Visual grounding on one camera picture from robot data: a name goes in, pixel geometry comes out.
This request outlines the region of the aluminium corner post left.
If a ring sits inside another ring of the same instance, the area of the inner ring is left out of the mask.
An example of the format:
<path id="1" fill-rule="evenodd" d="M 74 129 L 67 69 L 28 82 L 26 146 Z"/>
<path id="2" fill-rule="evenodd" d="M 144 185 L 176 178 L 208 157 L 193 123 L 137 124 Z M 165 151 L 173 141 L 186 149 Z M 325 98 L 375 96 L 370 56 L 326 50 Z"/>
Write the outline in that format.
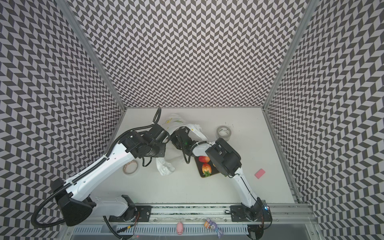
<path id="1" fill-rule="evenodd" d="M 85 52 L 88 54 L 89 58 L 91 59 L 92 63 L 98 70 L 98 73 L 100 74 L 102 80 L 108 87 L 110 93 L 118 103 L 118 105 L 123 109 L 126 110 L 127 107 L 125 106 L 124 102 L 122 101 L 120 95 L 118 94 L 115 86 L 113 85 L 111 79 L 109 78 L 106 70 L 104 69 L 101 61 L 99 60 L 98 56 L 96 55 L 96 52 L 94 51 L 94 48 L 92 47 L 90 41 L 88 40 L 87 36 L 85 35 L 85 32 L 81 28 L 77 18 L 74 15 L 74 12 L 69 6 L 68 1 L 58 0 L 55 1 L 60 11 L 63 13 L 63 16 L 66 18 L 68 23 L 70 24 L 72 30 L 74 31 L 74 34 L 77 36 L 78 40 L 80 41 L 81 45 L 83 46 Z"/>

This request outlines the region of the red yellow fake strawberry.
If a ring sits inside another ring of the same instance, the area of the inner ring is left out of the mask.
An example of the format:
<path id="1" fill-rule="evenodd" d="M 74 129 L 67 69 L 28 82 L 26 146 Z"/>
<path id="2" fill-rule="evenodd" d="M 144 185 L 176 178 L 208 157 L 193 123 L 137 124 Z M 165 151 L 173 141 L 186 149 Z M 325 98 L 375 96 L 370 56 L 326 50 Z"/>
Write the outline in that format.
<path id="1" fill-rule="evenodd" d="M 202 172 L 204 177 L 209 177 L 212 175 L 212 167 L 208 163 L 202 165 Z"/>

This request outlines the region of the white plastic bag lemon print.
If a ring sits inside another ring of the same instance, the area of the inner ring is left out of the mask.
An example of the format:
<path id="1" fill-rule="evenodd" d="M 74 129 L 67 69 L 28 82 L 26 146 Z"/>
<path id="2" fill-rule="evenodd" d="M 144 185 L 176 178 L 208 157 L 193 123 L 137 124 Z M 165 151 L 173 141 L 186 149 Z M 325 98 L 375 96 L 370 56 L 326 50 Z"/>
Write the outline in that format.
<path id="1" fill-rule="evenodd" d="M 177 114 L 171 114 L 159 125 L 169 134 L 167 140 L 171 141 L 175 148 L 182 151 L 187 164 L 190 163 L 192 156 L 200 157 L 193 152 L 198 145 L 203 144 L 205 146 L 209 143 L 200 125 L 187 123 Z"/>

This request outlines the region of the aluminium corner post right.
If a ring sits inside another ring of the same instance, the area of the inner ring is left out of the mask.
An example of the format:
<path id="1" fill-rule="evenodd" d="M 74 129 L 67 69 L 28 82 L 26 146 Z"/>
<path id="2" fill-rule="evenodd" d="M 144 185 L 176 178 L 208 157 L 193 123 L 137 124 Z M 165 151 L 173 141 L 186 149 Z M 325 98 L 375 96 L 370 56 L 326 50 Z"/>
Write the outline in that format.
<path id="1" fill-rule="evenodd" d="M 297 47 L 299 46 L 299 43 L 303 37 L 303 34 L 304 32 L 306 31 L 307 27 L 308 27 L 308 24 L 316 10 L 316 7 L 318 6 L 320 1 L 318 0 L 310 0 L 309 1 L 309 4 L 304 12 L 304 15 L 298 25 L 298 28 L 294 34 L 294 37 L 293 37 L 293 40 L 292 42 L 290 43 L 289 45 L 289 48 L 287 50 L 287 53 L 283 59 L 283 62 L 282 62 L 282 65 L 276 75 L 276 78 L 275 80 L 273 81 L 273 84 L 272 84 L 272 87 L 271 87 L 271 90 L 266 98 L 266 101 L 263 105 L 263 111 L 266 112 L 269 105 L 271 104 L 277 90 L 278 90 L 278 87 L 284 77 L 284 74 L 288 68 L 288 66 L 290 65 L 290 62 L 297 50 Z"/>

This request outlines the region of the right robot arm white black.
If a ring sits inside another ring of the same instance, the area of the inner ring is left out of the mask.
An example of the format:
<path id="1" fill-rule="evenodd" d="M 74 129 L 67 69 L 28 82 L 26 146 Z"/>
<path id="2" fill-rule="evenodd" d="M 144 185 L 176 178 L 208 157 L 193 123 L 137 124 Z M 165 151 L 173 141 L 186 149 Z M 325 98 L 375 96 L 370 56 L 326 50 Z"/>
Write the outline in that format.
<path id="1" fill-rule="evenodd" d="M 190 129 L 181 127 L 170 136 L 172 144 L 183 153 L 189 163 L 192 157 L 208 157 L 210 163 L 232 180 L 240 197 L 241 204 L 231 206 L 227 214 L 233 222 L 260 222 L 262 225 L 273 222 L 270 207 L 252 190 L 242 169 L 241 156 L 223 139 L 214 142 L 195 141 L 190 138 Z"/>

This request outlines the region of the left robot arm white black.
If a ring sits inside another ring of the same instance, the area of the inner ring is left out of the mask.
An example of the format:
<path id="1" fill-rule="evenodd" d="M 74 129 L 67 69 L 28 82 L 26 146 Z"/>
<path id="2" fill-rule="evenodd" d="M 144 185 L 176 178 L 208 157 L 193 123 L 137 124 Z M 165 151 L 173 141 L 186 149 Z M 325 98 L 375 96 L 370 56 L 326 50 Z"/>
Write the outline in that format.
<path id="1" fill-rule="evenodd" d="M 69 227 L 86 220 L 97 206 L 90 199 L 92 191 L 111 174 L 135 159 L 162 158 L 165 155 L 165 139 L 169 134 L 159 124 L 162 109 L 158 108 L 152 124 L 136 127 L 118 136 L 98 160 L 65 181 L 52 183 L 52 194 L 36 207 L 31 224 L 35 228 L 50 228 L 61 224 Z M 63 218 L 53 223 L 40 223 L 38 216 L 50 201 L 55 200 Z"/>

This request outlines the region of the black square tray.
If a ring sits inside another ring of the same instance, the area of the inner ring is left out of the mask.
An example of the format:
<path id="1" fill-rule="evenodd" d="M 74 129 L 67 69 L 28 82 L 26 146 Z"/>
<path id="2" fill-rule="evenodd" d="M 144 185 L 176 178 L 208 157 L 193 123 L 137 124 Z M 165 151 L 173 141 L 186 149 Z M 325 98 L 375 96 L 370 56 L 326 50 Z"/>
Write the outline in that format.
<path id="1" fill-rule="evenodd" d="M 199 174 L 202 178 L 210 177 L 220 173 L 211 159 L 207 156 L 195 157 L 195 162 L 197 164 Z"/>

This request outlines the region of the white masking tape roll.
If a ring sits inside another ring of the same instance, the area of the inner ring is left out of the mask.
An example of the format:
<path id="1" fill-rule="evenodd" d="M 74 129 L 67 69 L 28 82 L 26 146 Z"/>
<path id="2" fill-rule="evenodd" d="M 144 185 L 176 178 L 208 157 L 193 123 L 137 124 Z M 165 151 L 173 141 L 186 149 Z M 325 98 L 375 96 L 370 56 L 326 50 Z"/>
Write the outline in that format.
<path id="1" fill-rule="evenodd" d="M 132 176 L 139 171 L 139 168 L 139 163 L 136 160 L 132 160 L 123 166 L 123 173 L 127 176 Z"/>

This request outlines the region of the aluminium corner post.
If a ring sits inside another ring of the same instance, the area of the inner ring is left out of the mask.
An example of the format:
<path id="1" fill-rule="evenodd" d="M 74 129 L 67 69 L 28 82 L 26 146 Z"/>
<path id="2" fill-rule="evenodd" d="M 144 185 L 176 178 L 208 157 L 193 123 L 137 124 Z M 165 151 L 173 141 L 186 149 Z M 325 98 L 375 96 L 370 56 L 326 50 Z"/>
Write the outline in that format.
<path id="1" fill-rule="evenodd" d="M 68 23 L 70 24 L 72 30 L 74 31 L 74 34 L 77 36 L 78 40 L 80 41 L 81 45 L 83 46 L 85 52 L 88 54 L 89 58 L 91 59 L 92 63 L 98 70 L 98 73 L 100 74 L 102 80 L 108 87 L 110 93 L 118 103 L 118 105 L 123 109 L 126 110 L 127 107 L 125 106 L 124 102 L 122 101 L 120 95 L 118 94 L 115 86 L 113 85 L 111 79 L 109 78 L 106 70 L 104 69 L 101 61 L 99 60 L 98 56 L 96 55 L 96 52 L 94 51 L 94 48 L 92 47 L 90 41 L 88 40 L 87 36 L 85 35 L 85 32 L 81 28 L 77 18 L 74 15 L 74 12 L 69 6 L 68 1 L 58 0 L 55 1 L 60 11 L 63 13 L 63 16 L 66 18 Z"/>
<path id="2" fill-rule="evenodd" d="M 273 81 L 273 84 L 272 84 L 272 87 L 271 87 L 271 90 L 266 98 L 266 101 L 263 105 L 263 111 L 266 112 L 269 105 L 271 104 L 277 90 L 278 90 L 278 87 L 284 77 L 284 74 L 288 68 L 288 66 L 290 65 L 290 62 L 297 50 L 297 47 L 299 46 L 299 43 L 303 37 L 303 34 L 304 32 L 306 31 L 307 27 L 308 27 L 308 24 L 316 10 L 316 7 L 318 6 L 320 1 L 318 0 L 310 0 L 309 1 L 309 4 L 304 12 L 304 15 L 298 25 L 298 28 L 294 34 L 294 37 L 293 37 L 293 40 L 292 42 L 290 43 L 289 45 L 289 48 L 287 50 L 287 53 L 283 59 L 283 62 L 282 62 L 282 65 L 276 75 L 276 78 L 275 80 Z"/>

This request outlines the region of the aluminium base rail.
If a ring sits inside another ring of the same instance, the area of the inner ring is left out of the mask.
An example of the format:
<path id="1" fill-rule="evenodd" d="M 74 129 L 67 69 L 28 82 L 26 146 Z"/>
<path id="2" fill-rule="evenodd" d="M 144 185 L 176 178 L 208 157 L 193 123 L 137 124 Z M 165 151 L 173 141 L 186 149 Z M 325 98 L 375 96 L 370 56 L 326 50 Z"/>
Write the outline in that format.
<path id="1" fill-rule="evenodd" d="M 202 223 L 209 218 L 218 224 L 316 224 L 308 204 L 269 204 L 269 209 L 249 221 L 241 206 L 235 204 L 137 204 L 139 223 Z"/>

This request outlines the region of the pink small toy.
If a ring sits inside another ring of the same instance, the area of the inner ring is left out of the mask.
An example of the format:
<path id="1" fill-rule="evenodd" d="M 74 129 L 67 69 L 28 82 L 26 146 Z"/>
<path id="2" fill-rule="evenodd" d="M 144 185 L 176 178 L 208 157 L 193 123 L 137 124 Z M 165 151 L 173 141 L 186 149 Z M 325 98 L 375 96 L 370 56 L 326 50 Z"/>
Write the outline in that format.
<path id="1" fill-rule="evenodd" d="M 177 223 L 176 231 L 178 235 L 182 235 L 184 232 L 184 225 L 182 222 Z"/>

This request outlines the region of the pink eraser block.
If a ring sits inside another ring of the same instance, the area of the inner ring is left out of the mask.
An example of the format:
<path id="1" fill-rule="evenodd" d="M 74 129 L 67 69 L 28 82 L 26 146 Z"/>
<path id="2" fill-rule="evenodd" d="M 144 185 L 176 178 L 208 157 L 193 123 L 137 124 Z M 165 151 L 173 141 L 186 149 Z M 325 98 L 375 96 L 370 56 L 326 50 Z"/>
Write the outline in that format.
<path id="1" fill-rule="evenodd" d="M 256 173 L 255 173 L 255 177 L 257 179 L 260 179 L 263 175 L 265 175 L 266 171 L 264 169 L 259 169 Z"/>

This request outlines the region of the clear packing tape roll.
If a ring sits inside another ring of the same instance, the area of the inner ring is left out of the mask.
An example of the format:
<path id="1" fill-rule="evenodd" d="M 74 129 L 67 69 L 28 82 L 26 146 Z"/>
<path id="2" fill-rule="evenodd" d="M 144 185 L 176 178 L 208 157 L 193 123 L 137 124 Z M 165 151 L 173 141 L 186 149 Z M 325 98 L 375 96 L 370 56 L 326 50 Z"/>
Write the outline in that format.
<path id="1" fill-rule="evenodd" d="M 232 136 L 232 130 L 228 126 L 219 126 L 216 129 L 216 137 L 224 139 L 226 142 L 230 140 Z"/>

